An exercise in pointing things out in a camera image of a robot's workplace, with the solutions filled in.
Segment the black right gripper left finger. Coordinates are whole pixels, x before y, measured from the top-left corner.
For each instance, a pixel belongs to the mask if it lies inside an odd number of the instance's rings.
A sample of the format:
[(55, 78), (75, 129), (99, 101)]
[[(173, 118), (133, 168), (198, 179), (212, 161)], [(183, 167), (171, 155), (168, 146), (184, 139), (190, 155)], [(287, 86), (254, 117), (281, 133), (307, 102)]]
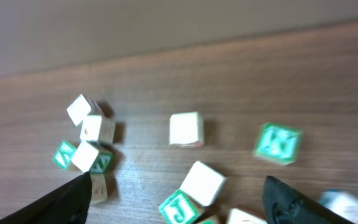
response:
[(0, 219), (0, 224), (85, 224), (91, 194), (91, 176), (89, 172), (85, 172), (30, 205)]

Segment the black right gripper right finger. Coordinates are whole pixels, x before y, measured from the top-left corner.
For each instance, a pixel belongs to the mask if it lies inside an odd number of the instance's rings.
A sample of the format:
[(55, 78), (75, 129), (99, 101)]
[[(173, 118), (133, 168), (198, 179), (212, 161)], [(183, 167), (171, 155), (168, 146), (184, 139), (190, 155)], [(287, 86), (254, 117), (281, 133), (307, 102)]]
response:
[(268, 224), (352, 224), (271, 175), (265, 178), (262, 201)]

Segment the yellow edged picture block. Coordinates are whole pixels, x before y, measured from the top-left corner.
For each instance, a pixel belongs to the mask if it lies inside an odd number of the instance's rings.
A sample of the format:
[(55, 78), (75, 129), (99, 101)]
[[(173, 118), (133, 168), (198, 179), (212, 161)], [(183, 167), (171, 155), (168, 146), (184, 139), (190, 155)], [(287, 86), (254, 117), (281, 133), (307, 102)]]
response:
[(329, 189), (321, 194), (319, 203), (337, 215), (358, 224), (358, 198), (337, 189)]

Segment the yellow side picture block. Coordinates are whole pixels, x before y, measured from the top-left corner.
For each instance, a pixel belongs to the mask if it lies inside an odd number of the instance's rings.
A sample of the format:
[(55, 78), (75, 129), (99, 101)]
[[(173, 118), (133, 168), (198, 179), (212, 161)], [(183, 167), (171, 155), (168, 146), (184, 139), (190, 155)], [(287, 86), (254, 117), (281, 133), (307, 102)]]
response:
[(210, 166), (196, 161), (184, 181), (180, 190), (203, 207), (214, 203), (227, 178)]

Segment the green J letter block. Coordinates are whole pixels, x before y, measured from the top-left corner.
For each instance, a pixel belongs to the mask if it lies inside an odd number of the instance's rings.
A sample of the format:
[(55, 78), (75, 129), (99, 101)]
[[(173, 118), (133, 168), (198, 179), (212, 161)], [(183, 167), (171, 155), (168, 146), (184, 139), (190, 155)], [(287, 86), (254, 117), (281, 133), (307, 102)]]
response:
[(204, 209), (180, 189), (174, 191), (158, 209), (169, 224), (194, 223), (204, 214)]

